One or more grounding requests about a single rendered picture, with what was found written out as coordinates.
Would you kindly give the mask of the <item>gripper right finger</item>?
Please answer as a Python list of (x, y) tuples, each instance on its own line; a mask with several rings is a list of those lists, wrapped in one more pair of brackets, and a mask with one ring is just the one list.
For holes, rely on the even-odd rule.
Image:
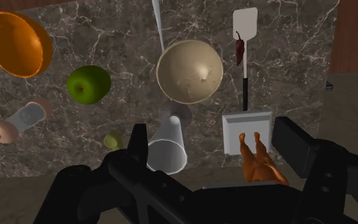
[(306, 180), (291, 224), (348, 224), (345, 198), (358, 202), (358, 155), (332, 141), (315, 139), (290, 118), (275, 119), (272, 145)]

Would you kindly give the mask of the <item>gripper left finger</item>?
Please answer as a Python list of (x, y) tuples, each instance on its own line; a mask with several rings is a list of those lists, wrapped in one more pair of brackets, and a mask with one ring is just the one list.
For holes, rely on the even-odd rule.
[(134, 125), (128, 147), (108, 153), (101, 165), (59, 171), (33, 224), (97, 224), (119, 209), (132, 224), (197, 224), (193, 192), (162, 171), (146, 167), (146, 124)]

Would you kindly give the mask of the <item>white cup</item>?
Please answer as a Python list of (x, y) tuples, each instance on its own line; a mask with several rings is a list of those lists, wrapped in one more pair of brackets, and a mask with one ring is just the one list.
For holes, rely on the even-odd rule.
[(147, 166), (171, 175), (181, 172), (187, 161), (181, 121), (177, 115), (171, 115), (149, 140)]

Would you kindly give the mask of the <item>small yellow-green cylinder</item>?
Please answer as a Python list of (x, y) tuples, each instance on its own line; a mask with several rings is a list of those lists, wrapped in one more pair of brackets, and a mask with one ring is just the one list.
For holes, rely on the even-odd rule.
[(117, 130), (110, 130), (104, 137), (103, 143), (113, 151), (124, 149), (121, 133)]

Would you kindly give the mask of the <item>orange figure on white base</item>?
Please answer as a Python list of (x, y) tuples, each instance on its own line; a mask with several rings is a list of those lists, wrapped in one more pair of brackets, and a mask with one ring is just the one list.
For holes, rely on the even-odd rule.
[(271, 111), (223, 115), (224, 152), (242, 156), (242, 171), (247, 183), (272, 181), (281, 185), (288, 184), (269, 155), (271, 120)]

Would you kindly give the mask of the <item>green apple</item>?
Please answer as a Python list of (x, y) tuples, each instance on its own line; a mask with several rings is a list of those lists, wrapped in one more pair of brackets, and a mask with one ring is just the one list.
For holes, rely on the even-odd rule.
[(71, 98), (80, 104), (99, 102), (110, 88), (110, 75), (95, 65), (79, 67), (67, 78), (67, 91)]

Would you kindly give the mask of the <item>beige bowl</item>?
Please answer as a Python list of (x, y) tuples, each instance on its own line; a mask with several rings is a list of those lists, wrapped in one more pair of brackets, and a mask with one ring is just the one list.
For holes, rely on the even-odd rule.
[(178, 41), (161, 54), (156, 80), (162, 92), (181, 104), (208, 99), (219, 88), (224, 69), (219, 54), (196, 39)]

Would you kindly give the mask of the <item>clear shaker with tan caps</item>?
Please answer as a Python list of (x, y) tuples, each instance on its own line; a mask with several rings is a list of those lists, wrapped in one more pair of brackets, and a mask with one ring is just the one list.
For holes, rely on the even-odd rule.
[(9, 118), (0, 121), (0, 143), (15, 142), (23, 131), (45, 120), (52, 111), (52, 104), (44, 98), (28, 102)]

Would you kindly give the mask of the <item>dark red chili pepper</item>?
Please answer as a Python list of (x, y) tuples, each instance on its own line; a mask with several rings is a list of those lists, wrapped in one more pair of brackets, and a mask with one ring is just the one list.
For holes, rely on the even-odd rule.
[(241, 64), (241, 62), (243, 61), (243, 57), (244, 57), (244, 52), (245, 52), (245, 42), (244, 40), (240, 37), (239, 32), (236, 32), (238, 39), (236, 42), (236, 60), (237, 63), (236, 65), (239, 66)]

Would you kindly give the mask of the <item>white pointed utensil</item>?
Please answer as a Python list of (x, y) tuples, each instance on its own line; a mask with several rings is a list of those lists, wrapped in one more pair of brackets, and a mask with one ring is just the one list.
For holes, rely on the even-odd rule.
[(153, 10), (155, 14), (155, 20), (156, 20), (156, 26), (158, 28), (158, 34), (160, 38), (160, 45), (162, 52), (164, 52), (165, 47), (163, 43), (163, 34), (162, 34), (162, 20), (161, 20), (161, 14), (160, 14), (160, 0), (151, 0), (153, 5)]

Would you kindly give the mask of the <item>orange bowl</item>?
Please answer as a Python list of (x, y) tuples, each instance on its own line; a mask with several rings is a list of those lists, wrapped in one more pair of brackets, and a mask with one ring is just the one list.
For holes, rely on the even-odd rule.
[(0, 11), (0, 67), (20, 78), (42, 73), (52, 60), (48, 33), (35, 20)]

